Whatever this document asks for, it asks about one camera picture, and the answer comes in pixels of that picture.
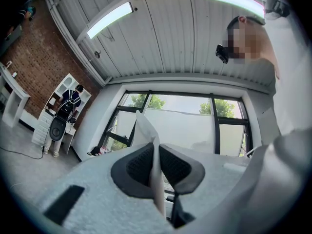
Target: person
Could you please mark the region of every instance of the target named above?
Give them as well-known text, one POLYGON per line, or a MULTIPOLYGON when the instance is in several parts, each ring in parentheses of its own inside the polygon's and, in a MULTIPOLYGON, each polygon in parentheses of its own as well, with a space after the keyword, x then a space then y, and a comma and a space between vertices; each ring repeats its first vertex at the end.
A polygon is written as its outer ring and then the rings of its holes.
POLYGON ((34 6, 22 8, 18 10, 11 16, 9 22, 7 22, 7 32, 5 39, 8 40, 13 31, 23 23, 24 20, 29 19, 30 21, 33 19, 33 16, 36 13, 36 8, 34 6))
POLYGON ((282 135, 312 127, 312 51, 299 21, 285 0, 263 0, 265 24, 254 17, 235 17, 227 27, 229 57, 266 59, 274 66, 273 97, 282 135), (273 10, 270 4, 279 4, 273 10))
MULTIPOLYGON (((58 104, 61 104, 61 103, 63 104, 68 100, 74 100, 75 107, 73 108, 73 114, 72 114, 73 117, 75 117, 76 108, 79 107, 81 104, 81 99, 80 99, 79 94, 82 93, 82 91, 83 91, 83 86, 78 84, 75 88, 75 91, 73 91, 73 90, 65 91, 63 93, 62 97, 58 100, 58 104)), ((59 156, 59 148, 60 148, 60 145, 62 143, 63 137, 64 137, 64 134, 59 141, 55 141, 55 143, 54 143, 54 147, 53 147, 53 157, 54 158, 57 158, 59 156)), ((47 138, 46 138, 45 143, 44 143, 44 151, 43 151, 44 154, 49 153, 49 149, 50 149, 51 144, 52 144, 52 139, 51 139, 51 136, 50 136, 49 131, 48 131, 48 135, 47 135, 47 138)))

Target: ceiling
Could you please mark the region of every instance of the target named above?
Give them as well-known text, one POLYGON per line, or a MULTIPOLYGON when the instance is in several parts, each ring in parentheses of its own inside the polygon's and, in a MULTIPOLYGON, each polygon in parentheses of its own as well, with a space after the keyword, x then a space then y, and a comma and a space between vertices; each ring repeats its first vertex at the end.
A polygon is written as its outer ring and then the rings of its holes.
POLYGON ((236 78, 271 87, 272 65, 265 61, 223 64, 215 56, 232 18, 251 15, 212 0, 128 0, 133 13, 90 39, 86 25, 116 0, 54 0, 72 37, 99 75, 197 73, 236 78), (94 58, 100 51, 100 59, 94 58))

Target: window frame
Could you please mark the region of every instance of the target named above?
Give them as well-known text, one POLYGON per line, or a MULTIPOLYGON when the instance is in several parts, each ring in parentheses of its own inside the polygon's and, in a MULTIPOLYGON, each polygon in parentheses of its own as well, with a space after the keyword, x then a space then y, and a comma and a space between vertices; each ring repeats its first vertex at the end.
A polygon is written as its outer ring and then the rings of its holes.
POLYGON ((211 115, 214 118, 214 153, 220 154, 220 124, 224 125, 243 125, 245 126, 244 134, 246 134, 246 153, 249 152, 253 148, 253 140, 252 140, 252 132, 250 127, 250 122, 247 114, 247 110, 244 104, 244 101, 242 97, 236 98, 236 97, 229 97, 229 96, 220 96, 215 94, 200 94, 200 93, 184 93, 184 92, 167 92, 167 91, 125 91, 124 95, 120 99, 118 106, 114 110, 112 116, 110 117, 110 120, 108 124, 106 125, 106 128, 102 134, 102 137, 98 143, 98 147, 101 147, 104 144, 104 141, 106 137, 111 137, 123 144, 126 144, 127 147, 131 146, 135 128, 136 128, 136 122, 132 128, 131 134, 129 136, 129 139, 116 135, 114 133, 108 132, 108 127, 110 126, 112 120, 114 119, 114 116, 117 114, 118 111, 125 111, 125 112, 131 112, 135 113, 137 110, 140 111, 140 113, 145 112, 145 110, 148 107, 148 104, 151 100, 152 95, 171 95, 171 96, 188 96, 188 97, 202 97, 207 98, 210 101, 210 106, 212 108, 211 115), (136 107, 128 107, 128 106, 120 106, 119 104, 122 102, 122 100, 126 99, 124 98, 125 94, 146 94, 146 98, 144 100, 144 103, 141 108, 136 107), (217 115, 216 112, 216 106, 215 106, 215 99, 222 99, 222 100, 231 100, 231 101, 237 101, 238 106, 242 115, 242 119, 237 118, 228 118, 228 117, 221 117, 217 115))

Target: white sneaker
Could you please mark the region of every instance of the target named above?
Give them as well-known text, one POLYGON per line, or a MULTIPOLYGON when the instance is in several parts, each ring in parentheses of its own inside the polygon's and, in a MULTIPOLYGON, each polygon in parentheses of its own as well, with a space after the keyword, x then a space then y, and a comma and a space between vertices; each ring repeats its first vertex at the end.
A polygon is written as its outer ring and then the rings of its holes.
POLYGON ((57 158, 59 156, 59 152, 53 152, 53 157, 57 158))

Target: red brick wall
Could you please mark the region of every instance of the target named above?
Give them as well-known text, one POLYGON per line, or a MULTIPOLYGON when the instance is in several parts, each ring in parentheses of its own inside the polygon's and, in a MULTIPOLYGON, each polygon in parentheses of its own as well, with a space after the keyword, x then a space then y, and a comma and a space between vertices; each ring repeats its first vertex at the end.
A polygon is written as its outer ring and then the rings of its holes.
POLYGON ((16 81, 31 96, 25 110, 36 118, 57 85, 70 73, 92 95, 75 124, 77 129, 97 97, 100 86, 67 45, 45 0, 34 0, 32 6, 37 9, 34 19, 23 23, 21 37, 10 46, 0 61, 12 61, 9 71, 17 72, 16 81))

